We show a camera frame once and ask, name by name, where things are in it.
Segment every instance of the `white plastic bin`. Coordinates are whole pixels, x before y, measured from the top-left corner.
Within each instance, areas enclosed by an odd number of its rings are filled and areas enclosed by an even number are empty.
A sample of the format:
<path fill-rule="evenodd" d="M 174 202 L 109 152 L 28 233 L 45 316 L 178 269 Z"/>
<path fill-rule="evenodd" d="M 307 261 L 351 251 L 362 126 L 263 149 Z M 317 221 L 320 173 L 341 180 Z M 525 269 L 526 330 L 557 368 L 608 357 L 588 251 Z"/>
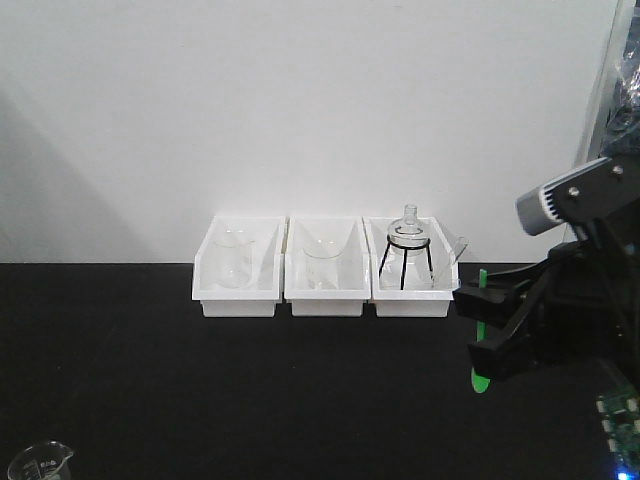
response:
<path fill-rule="evenodd" d="M 290 219 L 284 296 L 293 315 L 358 317 L 369 282 L 360 217 Z"/>
<path fill-rule="evenodd" d="M 198 250 L 193 299 L 205 317 L 272 317 L 282 301 L 285 218 L 215 217 Z"/>
<path fill-rule="evenodd" d="M 381 287 L 378 271 L 387 246 L 387 227 L 394 218 L 364 217 L 371 255 L 372 301 L 379 317 L 446 317 L 453 290 L 458 288 L 458 266 L 449 242 L 435 218 L 421 218 L 430 230 L 433 271 L 438 276 L 429 289 Z"/>

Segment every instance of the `glass beaker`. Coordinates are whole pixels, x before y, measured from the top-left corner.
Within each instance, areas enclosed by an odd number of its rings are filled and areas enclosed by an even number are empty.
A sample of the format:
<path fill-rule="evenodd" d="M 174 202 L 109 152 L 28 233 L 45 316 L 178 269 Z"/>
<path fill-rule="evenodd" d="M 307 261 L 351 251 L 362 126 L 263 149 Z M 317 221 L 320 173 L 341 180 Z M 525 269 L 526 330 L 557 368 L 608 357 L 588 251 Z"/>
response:
<path fill-rule="evenodd" d="M 249 284 L 252 273 L 253 240 L 243 230 L 225 230 L 213 237 L 215 282 L 226 288 Z"/>
<path fill-rule="evenodd" d="M 308 288 L 337 290 L 342 246 L 331 239 L 313 239 L 302 247 L 306 259 Z"/>
<path fill-rule="evenodd" d="M 71 480 L 67 461 L 74 451 L 53 440 L 20 452 L 7 469 L 9 480 Z"/>

